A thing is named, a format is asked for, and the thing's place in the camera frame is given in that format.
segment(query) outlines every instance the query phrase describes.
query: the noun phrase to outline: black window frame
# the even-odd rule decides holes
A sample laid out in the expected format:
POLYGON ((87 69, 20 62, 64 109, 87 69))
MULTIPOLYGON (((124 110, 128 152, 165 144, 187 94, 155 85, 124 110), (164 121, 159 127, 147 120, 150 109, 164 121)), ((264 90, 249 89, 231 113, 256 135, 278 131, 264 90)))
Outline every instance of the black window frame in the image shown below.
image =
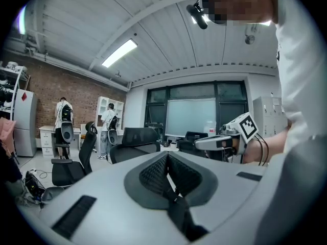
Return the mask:
POLYGON ((246 87, 244 81, 212 81, 212 82, 201 82, 201 83, 189 83, 189 84, 180 84, 180 85, 173 85, 173 86, 165 86, 165 87, 159 87, 155 89, 148 89, 147 92, 147 103, 146 103, 146 109, 145 109, 145 119, 144 119, 144 127, 157 127, 162 128, 162 138, 164 141, 167 140, 166 136, 166 122, 167 122, 167 105, 168 100, 170 99, 170 89, 177 88, 177 87, 187 87, 187 86, 194 86, 194 85, 213 85, 215 90, 215 99, 216 99, 216 132, 219 132, 219 124, 220 124, 220 105, 221 104, 244 104, 245 106, 245 112, 249 111, 248 106, 248 97, 246 92, 246 87), (241 91, 242 94, 245 96, 244 100, 224 100, 221 99, 218 95, 218 84, 239 84, 241 85, 241 91), (153 91, 160 91, 160 90, 166 90, 166 98, 163 103, 150 103, 150 94, 153 91), (149 106, 164 106, 164 112, 166 113, 165 118, 163 120, 163 124, 153 124, 150 122, 147 122, 147 115, 148 115, 148 107, 149 106))

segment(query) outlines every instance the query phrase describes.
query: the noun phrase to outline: fluorescent light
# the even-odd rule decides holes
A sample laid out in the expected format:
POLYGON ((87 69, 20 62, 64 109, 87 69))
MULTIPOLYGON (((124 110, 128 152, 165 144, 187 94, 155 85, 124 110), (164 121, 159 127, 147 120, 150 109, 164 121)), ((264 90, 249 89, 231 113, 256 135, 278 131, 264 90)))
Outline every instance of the fluorescent light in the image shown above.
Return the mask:
POLYGON ((102 65, 105 67, 109 67, 112 65, 115 61, 122 58, 125 54, 127 54, 129 51, 133 50, 137 47, 137 44, 134 43, 132 40, 128 40, 126 43, 124 43, 121 47, 119 47, 116 51, 114 51, 103 63, 102 65))
POLYGON ((22 10, 20 11, 19 15, 18 15, 18 30, 19 33, 24 35, 26 33, 25 30, 25 8, 26 6, 24 6, 22 8, 22 10))
POLYGON ((265 26, 269 26, 271 23, 271 21, 268 21, 268 22, 260 22, 259 24, 261 25, 265 25, 265 26))
POLYGON ((203 17, 204 21, 210 22, 209 18, 206 15, 203 15, 202 17, 203 17))

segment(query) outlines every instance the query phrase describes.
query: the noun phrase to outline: white refrigerator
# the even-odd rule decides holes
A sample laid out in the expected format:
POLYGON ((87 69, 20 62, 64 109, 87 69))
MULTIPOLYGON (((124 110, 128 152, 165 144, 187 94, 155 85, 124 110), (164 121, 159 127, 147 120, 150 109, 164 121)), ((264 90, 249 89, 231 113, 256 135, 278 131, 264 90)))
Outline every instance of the white refrigerator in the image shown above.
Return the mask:
POLYGON ((14 106, 14 142, 18 156, 33 157, 36 152, 36 105, 37 98, 33 92, 18 89, 14 106))

